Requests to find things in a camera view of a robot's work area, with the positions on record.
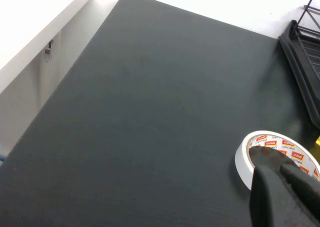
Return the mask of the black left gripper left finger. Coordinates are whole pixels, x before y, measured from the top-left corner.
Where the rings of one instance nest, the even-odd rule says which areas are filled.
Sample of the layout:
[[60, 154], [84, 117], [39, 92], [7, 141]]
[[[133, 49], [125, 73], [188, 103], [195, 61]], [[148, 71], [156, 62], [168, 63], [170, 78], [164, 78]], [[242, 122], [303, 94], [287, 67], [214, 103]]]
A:
[[298, 167], [293, 160], [280, 151], [265, 146], [251, 147], [248, 153], [254, 165], [249, 200], [252, 226], [314, 226], [310, 220], [307, 220], [293, 192], [281, 175], [281, 165]]

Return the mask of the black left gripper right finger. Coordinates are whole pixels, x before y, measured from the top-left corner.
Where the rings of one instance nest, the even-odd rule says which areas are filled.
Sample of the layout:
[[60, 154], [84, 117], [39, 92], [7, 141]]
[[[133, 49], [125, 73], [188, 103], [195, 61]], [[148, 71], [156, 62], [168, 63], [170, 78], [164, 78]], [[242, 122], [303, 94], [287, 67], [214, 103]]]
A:
[[320, 226], [320, 182], [293, 165], [281, 165], [281, 175], [296, 203], [314, 227]]

